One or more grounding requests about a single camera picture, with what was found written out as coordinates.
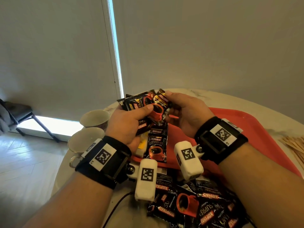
marble table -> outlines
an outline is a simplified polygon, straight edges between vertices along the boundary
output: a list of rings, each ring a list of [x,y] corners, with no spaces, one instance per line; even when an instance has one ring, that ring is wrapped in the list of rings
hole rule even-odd
[[[226,108],[244,111],[246,113],[254,116],[262,126],[268,131],[272,138],[277,142],[281,149],[286,153],[286,155],[291,159],[295,166],[299,169],[302,176],[304,176],[304,171],[296,161],[289,149],[285,147],[279,139],[282,136],[303,136],[304,135],[304,125],[267,107],[261,106],[259,104],[205,90],[197,89],[165,89],[172,92],[184,93],[190,96],[198,97],[202,99],[207,106],[215,108]],[[110,114],[113,113],[114,109],[118,106],[118,103],[113,103],[112,105],[105,108]],[[53,187],[52,195],[55,194],[69,179],[74,169],[69,167],[69,160],[74,156],[74,154],[68,151],[63,158],[60,165],[59,171],[56,176],[55,184]],[[112,197],[111,204],[109,206],[106,217],[109,215],[115,204],[119,199],[135,189],[135,183],[126,181],[123,184],[117,186]],[[116,211],[109,220],[107,228],[110,227],[168,227],[166,222],[160,219],[154,219],[146,216],[146,209],[143,205],[137,203],[133,196],[128,196],[124,199],[120,205],[117,207]]]

bundle of wooden sticks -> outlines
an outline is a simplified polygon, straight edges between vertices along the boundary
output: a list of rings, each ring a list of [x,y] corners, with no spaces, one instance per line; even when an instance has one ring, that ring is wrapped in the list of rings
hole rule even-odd
[[[304,137],[284,137],[280,142],[286,144],[301,167],[304,169]]]

fingernail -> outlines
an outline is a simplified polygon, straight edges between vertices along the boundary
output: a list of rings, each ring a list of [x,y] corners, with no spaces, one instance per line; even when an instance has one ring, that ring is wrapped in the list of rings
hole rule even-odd
[[[167,91],[165,92],[165,94],[168,95],[168,96],[170,96],[170,95],[172,94],[172,92],[171,92],[170,90],[167,90]]]
[[[149,105],[147,105],[147,108],[148,108],[148,109],[153,109],[153,105],[152,105],[152,104],[149,104]]]

black chair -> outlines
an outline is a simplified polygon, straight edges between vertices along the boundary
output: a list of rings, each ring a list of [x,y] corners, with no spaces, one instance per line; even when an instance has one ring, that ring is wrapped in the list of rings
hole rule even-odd
[[[44,124],[39,121],[38,118],[33,114],[33,109],[28,105],[16,104],[9,101],[2,101],[0,99],[0,104],[9,112],[10,118],[12,121],[11,125],[18,125],[21,122],[24,122],[28,119],[34,119],[56,142],[60,142],[60,140],[49,131]],[[22,132],[19,128],[16,130],[22,135],[25,136],[25,133]]]

person's left arm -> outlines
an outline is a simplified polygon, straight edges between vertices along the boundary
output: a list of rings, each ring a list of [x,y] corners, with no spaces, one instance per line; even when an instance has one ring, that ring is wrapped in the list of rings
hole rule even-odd
[[[138,120],[149,115],[153,106],[147,105],[132,111],[117,107],[109,120],[105,135],[127,145],[135,152],[139,137],[135,137]],[[23,226],[28,227],[73,227],[100,228],[108,209],[113,190],[75,172],[68,183],[57,192]]]

